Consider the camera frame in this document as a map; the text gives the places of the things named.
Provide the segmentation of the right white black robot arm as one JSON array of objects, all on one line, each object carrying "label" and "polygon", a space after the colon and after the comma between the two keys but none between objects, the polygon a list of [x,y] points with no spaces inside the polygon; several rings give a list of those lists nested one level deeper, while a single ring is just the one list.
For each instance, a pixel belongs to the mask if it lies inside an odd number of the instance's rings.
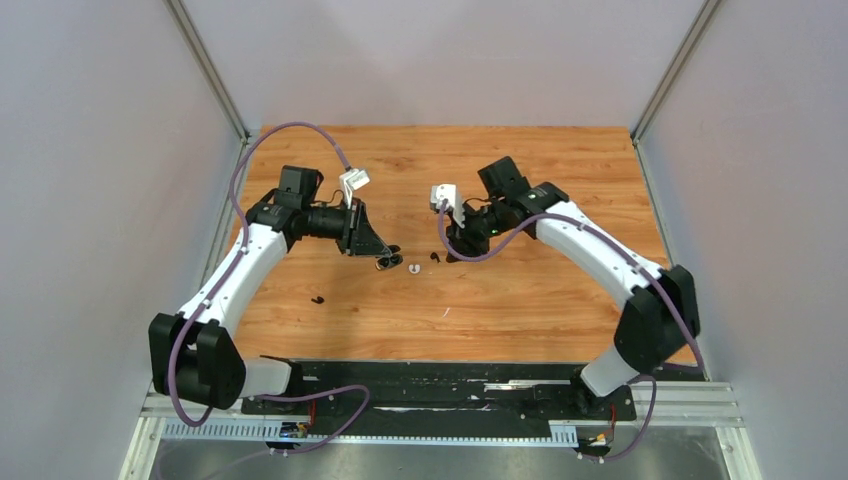
[{"label": "right white black robot arm", "polygon": [[668,268],[647,259],[592,221],[559,187],[536,186],[509,156],[479,170],[486,190],[474,208],[454,184],[432,187],[430,208],[450,258],[482,262],[520,234],[553,248],[587,273],[620,310],[612,344],[574,379],[571,403],[584,417],[596,417],[611,394],[650,375],[683,347],[702,358],[694,277],[681,265]]}]

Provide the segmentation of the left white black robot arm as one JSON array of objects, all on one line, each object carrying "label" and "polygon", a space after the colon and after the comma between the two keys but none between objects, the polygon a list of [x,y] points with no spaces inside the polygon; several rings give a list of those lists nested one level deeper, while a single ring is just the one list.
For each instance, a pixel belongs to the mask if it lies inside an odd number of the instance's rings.
[{"label": "left white black robot arm", "polygon": [[323,180],[315,169],[283,167],[279,185],[247,210],[236,243],[199,292],[176,313],[151,321],[156,392],[214,409],[261,396],[283,413],[304,405],[299,366],[282,358],[245,359],[235,346],[239,322],[259,287],[305,237],[331,240],[346,256],[374,258],[380,270],[403,261],[399,246],[376,233],[361,199],[316,201]]}]

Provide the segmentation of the black earbud charging case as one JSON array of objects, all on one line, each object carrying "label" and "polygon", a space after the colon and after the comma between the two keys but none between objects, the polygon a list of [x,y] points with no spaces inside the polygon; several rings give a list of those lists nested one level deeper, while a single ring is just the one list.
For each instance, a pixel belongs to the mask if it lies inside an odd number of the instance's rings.
[{"label": "black earbud charging case", "polygon": [[385,271],[395,268],[403,263],[403,256],[399,253],[394,253],[389,256],[378,258],[376,261],[376,269]]}]

